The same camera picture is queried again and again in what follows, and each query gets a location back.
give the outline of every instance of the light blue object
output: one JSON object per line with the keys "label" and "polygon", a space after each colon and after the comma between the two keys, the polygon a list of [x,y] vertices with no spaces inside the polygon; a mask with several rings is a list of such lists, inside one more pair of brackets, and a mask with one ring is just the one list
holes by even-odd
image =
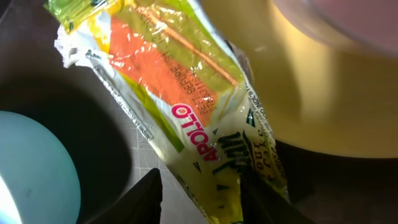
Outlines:
{"label": "light blue object", "polygon": [[38,122],[0,111],[0,224],[72,224],[79,210],[77,172],[62,143]]}

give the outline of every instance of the black object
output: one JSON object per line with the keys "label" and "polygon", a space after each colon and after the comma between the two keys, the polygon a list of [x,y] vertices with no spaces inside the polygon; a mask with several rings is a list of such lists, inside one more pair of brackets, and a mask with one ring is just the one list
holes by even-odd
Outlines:
{"label": "black object", "polygon": [[312,166],[308,166],[307,156],[309,155],[307,154],[317,154],[319,156],[321,154],[299,149],[280,141],[276,142],[276,150],[287,176],[290,201],[296,204],[310,195],[313,195],[315,193],[315,187],[310,177],[312,172],[308,169],[309,167],[312,169]]}
{"label": "black object", "polygon": [[241,204],[245,224],[315,224],[254,172],[241,175]]}
{"label": "black object", "polygon": [[152,169],[113,207],[90,224],[159,224],[161,202],[160,172]]}

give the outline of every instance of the yellow surface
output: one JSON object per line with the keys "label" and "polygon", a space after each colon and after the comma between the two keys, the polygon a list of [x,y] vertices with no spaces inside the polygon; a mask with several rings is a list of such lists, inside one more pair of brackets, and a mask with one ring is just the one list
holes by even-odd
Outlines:
{"label": "yellow surface", "polygon": [[204,0],[243,49],[278,140],[352,157],[398,157],[398,60],[333,50],[291,25],[269,0]]}

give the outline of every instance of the snack wrapper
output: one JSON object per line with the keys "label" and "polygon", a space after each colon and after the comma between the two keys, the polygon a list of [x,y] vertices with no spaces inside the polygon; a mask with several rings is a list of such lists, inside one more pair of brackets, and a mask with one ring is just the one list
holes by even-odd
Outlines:
{"label": "snack wrapper", "polygon": [[287,198],[256,92],[194,0],[49,0],[64,66],[93,69],[209,223],[243,223],[253,170]]}

